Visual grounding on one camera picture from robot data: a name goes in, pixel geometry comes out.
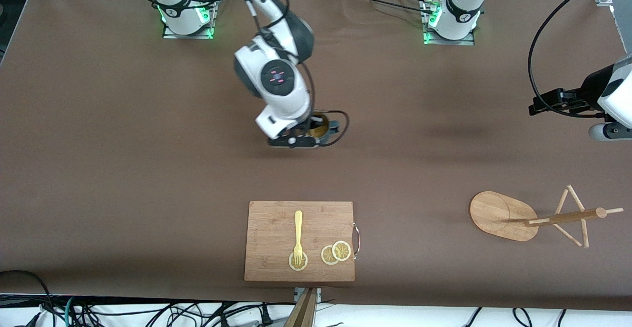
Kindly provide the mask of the wooden beam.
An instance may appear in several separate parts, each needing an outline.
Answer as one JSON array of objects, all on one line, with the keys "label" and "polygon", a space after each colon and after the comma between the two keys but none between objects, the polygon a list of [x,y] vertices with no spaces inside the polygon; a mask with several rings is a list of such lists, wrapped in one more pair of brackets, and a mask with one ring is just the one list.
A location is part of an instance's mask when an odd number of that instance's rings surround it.
[{"label": "wooden beam", "polygon": [[316,307],[316,294],[312,288],[309,288],[294,304],[283,327],[314,327]]}]

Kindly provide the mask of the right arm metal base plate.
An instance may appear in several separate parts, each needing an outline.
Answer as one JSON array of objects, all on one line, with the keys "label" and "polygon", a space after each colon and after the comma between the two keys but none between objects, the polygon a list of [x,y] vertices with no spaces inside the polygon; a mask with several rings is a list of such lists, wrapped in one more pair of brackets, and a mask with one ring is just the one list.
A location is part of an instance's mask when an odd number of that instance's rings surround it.
[{"label": "right arm metal base plate", "polygon": [[167,39],[212,39],[215,33],[218,3],[183,0],[166,7],[158,6]]}]

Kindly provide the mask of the bamboo cutting board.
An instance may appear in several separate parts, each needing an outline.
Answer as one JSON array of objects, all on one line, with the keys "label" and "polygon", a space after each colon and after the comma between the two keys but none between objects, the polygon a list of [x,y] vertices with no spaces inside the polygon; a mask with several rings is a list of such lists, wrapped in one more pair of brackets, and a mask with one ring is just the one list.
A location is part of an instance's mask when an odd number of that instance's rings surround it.
[{"label": "bamboo cutting board", "polygon": [[[294,213],[303,213],[302,248],[308,264],[289,267],[295,244]],[[244,279],[266,284],[347,284],[354,282],[354,204],[351,202],[251,201],[248,214]],[[352,247],[348,260],[327,265],[321,250],[343,240]]]}]

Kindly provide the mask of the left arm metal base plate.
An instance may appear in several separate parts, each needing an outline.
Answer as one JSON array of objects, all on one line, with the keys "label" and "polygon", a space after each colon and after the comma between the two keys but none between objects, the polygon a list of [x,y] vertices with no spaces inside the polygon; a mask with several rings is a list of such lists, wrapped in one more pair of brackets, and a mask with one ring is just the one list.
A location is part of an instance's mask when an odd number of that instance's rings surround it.
[{"label": "left arm metal base plate", "polygon": [[432,45],[474,45],[474,28],[480,10],[474,12],[444,10],[440,0],[419,2],[422,10],[424,43]]}]

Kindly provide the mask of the yellow plastic fork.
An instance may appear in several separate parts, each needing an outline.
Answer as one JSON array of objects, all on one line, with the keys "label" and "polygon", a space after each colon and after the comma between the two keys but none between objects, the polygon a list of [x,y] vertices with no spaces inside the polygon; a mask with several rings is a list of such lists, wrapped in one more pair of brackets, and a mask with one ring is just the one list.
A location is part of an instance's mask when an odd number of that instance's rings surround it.
[{"label": "yellow plastic fork", "polygon": [[293,248],[293,264],[299,266],[303,260],[303,248],[302,248],[302,221],[303,213],[297,210],[294,213],[294,232],[295,232],[295,244]]}]

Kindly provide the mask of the metal bracket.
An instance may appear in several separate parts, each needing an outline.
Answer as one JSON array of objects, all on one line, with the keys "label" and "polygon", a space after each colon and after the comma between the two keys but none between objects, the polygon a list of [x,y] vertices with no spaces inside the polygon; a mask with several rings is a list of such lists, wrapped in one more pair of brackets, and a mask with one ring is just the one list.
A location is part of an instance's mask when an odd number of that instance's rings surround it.
[{"label": "metal bracket", "polygon": [[[293,293],[293,302],[297,303],[302,297],[303,293],[307,292],[309,288],[295,288]],[[316,304],[320,304],[322,302],[322,289],[320,288],[312,288],[314,293],[316,294]]]}]

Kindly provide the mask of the wooden cup rack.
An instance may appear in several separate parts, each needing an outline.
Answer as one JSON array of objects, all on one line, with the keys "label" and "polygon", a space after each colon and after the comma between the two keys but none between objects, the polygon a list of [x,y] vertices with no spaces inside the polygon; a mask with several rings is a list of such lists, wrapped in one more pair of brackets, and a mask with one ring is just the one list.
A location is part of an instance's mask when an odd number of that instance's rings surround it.
[{"label": "wooden cup rack", "polygon": [[587,222],[605,219],[625,209],[596,207],[588,209],[575,188],[566,185],[555,212],[538,217],[535,209],[518,199],[494,191],[483,191],[474,196],[468,206],[473,224],[481,232],[515,242],[534,239],[540,227],[553,227],[577,247],[589,248]]}]

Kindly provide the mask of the teal cup with yellow inside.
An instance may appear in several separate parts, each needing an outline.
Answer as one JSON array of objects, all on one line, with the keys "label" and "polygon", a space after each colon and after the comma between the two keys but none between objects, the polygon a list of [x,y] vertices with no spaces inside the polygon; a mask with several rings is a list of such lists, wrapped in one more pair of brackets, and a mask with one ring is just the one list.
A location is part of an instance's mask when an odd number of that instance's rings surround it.
[{"label": "teal cup with yellow inside", "polygon": [[320,126],[312,130],[312,136],[318,138],[319,146],[326,145],[332,136],[340,133],[341,128],[338,121],[330,120],[326,113],[314,112],[311,116],[320,116]]}]

